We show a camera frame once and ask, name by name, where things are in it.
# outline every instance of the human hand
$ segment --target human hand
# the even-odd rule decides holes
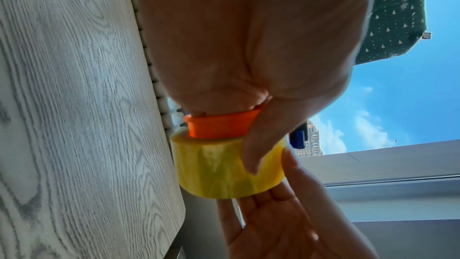
[[[218,200],[230,259],[376,259],[369,240],[345,217],[326,188],[298,165],[289,148],[284,182],[238,199],[243,229],[231,200]]]
[[[192,116],[252,109],[255,174],[287,133],[345,89],[372,0],[139,0],[146,42],[168,95]]]

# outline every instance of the orange ring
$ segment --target orange ring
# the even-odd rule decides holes
[[[244,136],[260,108],[223,116],[194,118],[186,115],[190,137],[198,139],[232,139]]]

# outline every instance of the blue sky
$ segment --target blue sky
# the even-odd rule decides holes
[[[355,66],[345,93],[311,118],[325,154],[460,139],[460,0],[425,9],[432,39]]]

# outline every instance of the wooden table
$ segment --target wooden table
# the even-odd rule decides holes
[[[0,0],[0,258],[162,258],[184,215],[130,0]]]

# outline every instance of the tall building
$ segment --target tall building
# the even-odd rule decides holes
[[[308,141],[305,141],[305,149],[295,150],[297,157],[321,156],[320,132],[310,120],[307,120],[307,134]]]

